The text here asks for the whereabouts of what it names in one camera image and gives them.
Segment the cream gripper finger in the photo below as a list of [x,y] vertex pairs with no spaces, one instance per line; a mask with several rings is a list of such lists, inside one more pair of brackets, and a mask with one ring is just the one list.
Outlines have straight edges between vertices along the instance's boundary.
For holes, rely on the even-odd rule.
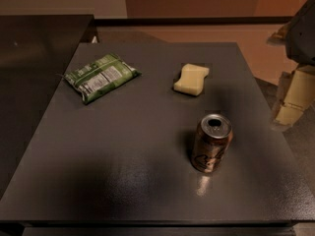
[[283,25],[280,29],[275,31],[268,39],[268,44],[273,45],[284,45],[285,44],[285,38],[288,33],[289,24]]
[[272,108],[271,128],[283,132],[292,127],[315,100],[315,67],[299,64],[283,72]]

